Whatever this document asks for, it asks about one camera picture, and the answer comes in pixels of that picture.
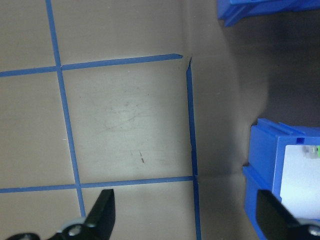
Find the blue painter's tape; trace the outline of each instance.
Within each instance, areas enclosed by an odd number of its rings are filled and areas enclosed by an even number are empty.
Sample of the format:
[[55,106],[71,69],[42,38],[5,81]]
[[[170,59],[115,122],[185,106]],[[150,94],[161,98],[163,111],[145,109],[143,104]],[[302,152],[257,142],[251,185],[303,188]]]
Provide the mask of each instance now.
[[53,186],[14,187],[14,188],[2,188],[2,189],[0,189],[0,194],[51,191],[51,190],[65,190],[65,189],[75,189],[75,188],[76,188],[75,184],[53,185]]
[[68,136],[68,143],[69,143],[70,157],[71,157],[71,162],[72,162],[74,182],[75,182],[77,197],[78,197],[78,201],[79,201],[80,213],[81,213],[82,217],[85,217],[86,216],[85,204],[84,204],[82,189],[80,186],[80,177],[79,177],[78,164],[77,164],[77,158],[76,158],[76,152],[75,152],[75,144],[74,144],[74,138],[73,138],[71,122],[70,122],[70,115],[69,115],[67,95],[66,95],[66,89],[65,89],[65,83],[64,83],[64,76],[63,76],[62,70],[61,70],[61,61],[60,61],[58,40],[57,40],[56,27],[55,27],[54,14],[53,14],[51,0],[46,0],[45,4],[46,4],[47,15],[48,15],[50,33],[51,33],[51,41],[52,41],[52,48],[53,48],[53,53],[54,53],[55,65],[56,65],[56,73],[57,73],[57,78],[58,78],[58,83],[59,83],[59,88],[60,88],[60,95],[61,95],[61,101],[62,101],[64,121],[65,121],[65,126],[66,126],[66,133]]
[[51,34],[51,41],[52,41],[52,49],[54,54],[54,60],[57,67],[61,67],[61,61],[60,61],[60,54],[59,54],[59,48],[58,48],[58,40],[57,40],[57,34],[56,34],[56,26],[54,21],[54,13],[52,10],[52,4],[51,0],[45,0],[46,5],[46,12],[48,15],[49,20],[49,27],[50,27],[50,34]]
[[200,199],[198,176],[193,177],[193,202],[196,240],[201,240]]
[[81,184],[81,187],[83,189],[87,189],[87,188],[99,188],[99,187],[126,186],[126,185],[185,182],[185,181],[192,181],[192,180],[193,180],[192,176],[177,176],[177,177],[163,177],[163,178],[138,179],[138,180],[127,180],[127,181],[107,181],[107,182],[83,183],[83,184]]
[[61,69],[65,71],[65,70],[87,69],[87,68],[124,65],[124,64],[140,64],[140,63],[158,62],[158,61],[166,61],[166,60],[175,60],[175,59],[181,59],[182,57],[183,57],[182,55],[173,53],[173,54],[166,54],[166,55],[90,61],[90,62],[66,64],[61,66]]
[[191,59],[186,71],[186,87],[188,98],[188,112],[189,112],[189,131],[191,143],[191,161],[192,161],[192,175],[193,175],[193,201],[194,201],[194,221],[196,240],[201,240],[201,223],[200,223],[200,200],[199,200],[199,184],[198,184],[198,161],[197,161],[197,144],[196,144],[196,128],[194,115],[194,96],[192,86],[192,71]]
[[28,74],[52,73],[55,71],[56,71],[56,66],[44,66],[44,67],[36,67],[36,68],[29,68],[29,69],[2,71],[2,72],[0,72],[0,78],[1,77],[19,76],[19,75],[28,75]]
[[195,128],[195,115],[194,115],[194,95],[192,86],[192,71],[191,71],[191,59],[186,71],[186,88],[188,99],[188,113],[189,113],[189,131],[190,131],[190,143],[191,143],[191,159],[192,159],[192,175],[198,175],[198,163],[197,163],[197,144],[196,144],[196,128]]

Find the blue container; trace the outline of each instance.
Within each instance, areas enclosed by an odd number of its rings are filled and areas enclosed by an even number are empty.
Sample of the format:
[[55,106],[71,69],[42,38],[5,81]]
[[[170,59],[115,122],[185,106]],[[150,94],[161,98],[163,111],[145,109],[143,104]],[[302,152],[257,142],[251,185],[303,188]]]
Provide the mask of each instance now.
[[230,27],[244,17],[320,9],[320,0],[217,0],[217,9]]
[[[256,220],[257,193],[260,189],[269,190],[280,202],[282,201],[280,193],[288,145],[300,145],[301,148],[317,147],[314,158],[320,163],[320,128],[276,124],[267,119],[258,119],[257,125],[251,128],[249,163],[243,167],[246,176],[244,209],[262,240],[266,238]],[[319,189],[319,182],[314,184],[316,189]]]

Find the metal screw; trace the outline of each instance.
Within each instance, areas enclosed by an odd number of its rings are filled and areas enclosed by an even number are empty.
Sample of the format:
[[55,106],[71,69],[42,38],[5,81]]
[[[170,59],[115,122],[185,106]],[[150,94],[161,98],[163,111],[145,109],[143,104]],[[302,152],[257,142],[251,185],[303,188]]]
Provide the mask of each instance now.
[[318,226],[309,226],[308,231],[311,235],[320,237],[320,227]]
[[76,225],[69,230],[69,236],[76,236],[81,232],[81,225]]

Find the beige floor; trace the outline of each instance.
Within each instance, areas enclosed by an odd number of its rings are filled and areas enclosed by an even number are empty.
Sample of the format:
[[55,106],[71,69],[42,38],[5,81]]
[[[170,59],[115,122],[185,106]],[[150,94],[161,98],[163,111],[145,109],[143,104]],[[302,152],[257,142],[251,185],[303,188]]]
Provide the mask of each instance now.
[[[52,10],[61,65],[183,55],[63,71],[81,183],[192,175],[192,56],[202,239],[256,240],[241,174],[250,126],[319,127],[319,10],[229,28],[212,0],[52,0]],[[56,65],[44,0],[1,1],[0,23],[0,72]],[[74,184],[57,73],[1,77],[0,191]],[[196,239],[192,181],[113,188],[112,239]],[[100,190],[82,189],[87,212]],[[0,239],[45,239],[80,215],[75,189],[0,193]]]
[[[53,0],[52,9],[62,65],[185,55],[183,2]],[[4,1],[0,22],[0,71],[56,65],[44,0]],[[63,72],[81,183],[192,176],[188,60]],[[56,72],[2,77],[0,120],[1,189],[75,184]],[[192,181],[113,188],[112,239],[196,238]],[[83,189],[87,213],[100,191]],[[0,193],[1,239],[45,239],[77,217],[75,189]]]

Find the white label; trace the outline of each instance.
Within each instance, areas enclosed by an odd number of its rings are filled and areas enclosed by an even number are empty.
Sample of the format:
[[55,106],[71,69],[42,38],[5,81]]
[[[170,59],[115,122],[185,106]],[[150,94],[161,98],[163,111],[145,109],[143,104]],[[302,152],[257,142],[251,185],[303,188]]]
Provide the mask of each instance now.
[[315,147],[285,148],[280,196],[295,218],[320,219],[320,157],[313,154]]

